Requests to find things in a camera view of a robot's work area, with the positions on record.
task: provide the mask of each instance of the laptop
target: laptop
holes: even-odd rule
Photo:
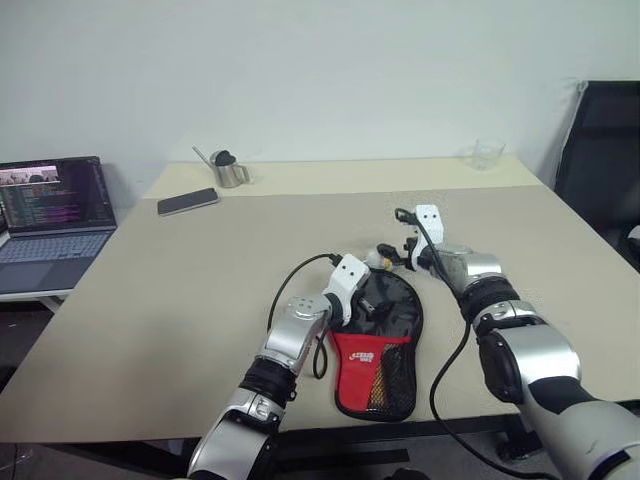
[[[75,287],[116,229],[98,157],[0,164],[0,294]]]

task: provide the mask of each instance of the white wall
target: white wall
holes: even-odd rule
[[[0,161],[98,154],[131,204],[190,146],[449,156],[543,180],[579,79],[640,77],[638,0],[0,0]]]

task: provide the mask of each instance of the black cable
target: black cable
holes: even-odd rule
[[[431,250],[431,256],[433,257],[433,265],[436,272],[438,273],[442,281],[447,285],[447,287],[449,287],[449,290],[451,290],[451,293],[453,294],[456,301],[458,302],[458,305],[460,305],[460,294],[453,288],[453,283],[451,282],[451,279],[449,278],[449,274],[444,268],[442,259],[440,258],[440,254],[438,253],[438,250],[433,244],[433,241],[431,240],[429,233],[422,226],[420,221],[418,221],[418,218],[416,217],[415,214],[407,210],[404,210],[402,208],[396,209],[396,212],[400,212],[403,215],[405,215],[409,223],[417,226],[420,229],[420,232],[422,233],[422,235],[424,235],[424,238],[427,241],[427,244],[429,245],[429,249]],[[460,339],[458,346],[455,348],[453,353],[449,356],[447,361],[444,363],[444,365],[436,375],[436,378],[433,380],[433,383],[431,384],[431,388],[429,390],[429,406],[431,407],[431,413],[433,415],[433,418],[438,423],[438,425],[440,425],[444,429],[444,431],[446,431],[467,452],[469,452],[471,455],[476,457],[481,462],[485,463],[486,465],[490,466],[491,468],[501,473],[510,475],[515,478],[523,478],[523,479],[541,478],[546,480],[558,480],[557,477],[555,477],[554,475],[551,475],[550,473],[520,472],[518,470],[512,470],[510,468],[504,467],[492,461],[491,459],[485,457],[480,452],[478,452],[475,448],[473,448],[469,443],[463,440],[460,436],[458,436],[458,434],[455,433],[453,430],[451,430],[449,426],[446,424],[446,422],[442,420],[442,418],[440,417],[440,414],[438,413],[438,409],[436,407],[436,391],[438,390],[438,386],[440,385],[440,382],[444,378],[445,374],[447,373],[451,365],[453,365],[453,362],[455,362],[455,360],[458,358],[460,353],[464,350],[464,347],[467,345],[467,342],[469,341],[470,333],[471,333],[471,324],[465,321],[464,333],[462,334],[462,338]]]
[[[329,332],[330,326],[327,325],[324,330],[322,330],[322,334],[320,337],[316,338],[318,342],[316,344],[316,351],[313,353],[313,376],[318,380],[322,379],[324,375],[327,373],[328,361],[327,361],[327,349],[324,346],[324,337],[327,336]],[[322,370],[318,372],[318,356],[322,353]]]
[[[11,469],[11,480],[16,478],[16,468],[18,467],[18,444],[13,444],[13,468]]]
[[[315,262],[316,260],[319,260],[321,258],[328,258],[329,260],[331,260],[331,263],[333,264],[334,267],[338,266],[338,264],[342,261],[342,256],[338,255],[336,253],[321,253],[319,255],[315,255],[311,258],[306,259],[304,262],[302,262],[300,265],[298,265],[296,268],[294,268],[293,270],[291,270],[291,273],[289,273],[289,275],[287,275],[287,278],[284,279],[284,282],[282,282],[282,285],[280,285],[280,288],[278,289],[278,291],[276,292],[276,296],[273,298],[273,302],[271,303],[271,309],[269,310],[269,319],[267,321],[267,332],[269,330],[271,330],[271,325],[273,324],[273,313],[276,310],[276,305],[278,304],[278,300],[280,300],[280,295],[282,295],[282,292],[284,291],[285,287],[287,286],[287,284],[289,283],[289,281],[293,278],[293,276],[298,273],[298,271],[300,271],[300,269],[302,267],[304,267],[305,265],[310,264],[311,262]],[[329,326],[327,326],[323,331],[322,334],[319,337],[316,337],[316,350],[313,354],[313,376],[316,377],[318,380],[320,380],[321,378],[324,377],[324,375],[327,373],[327,366],[328,366],[328,360],[327,360],[327,349],[324,346],[324,338],[327,335],[328,331],[329,331]],[[322,369],[320,371],[318,371],[318,357],[320,356],[320,354],[322,354]]]

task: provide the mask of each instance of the red pouch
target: red pouch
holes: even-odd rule
[[[335,402],[351,417],[404,420],[416,402],[422,306],[413,288],[390,272],[373,271],[362,290],[349,325],[332,331],[340,362]],[[360,307],[362,299],[373,310]]]

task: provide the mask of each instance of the laptop screen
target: laptop screen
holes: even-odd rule
[[[98,157],[0,164],[11,233],[115,226]]]

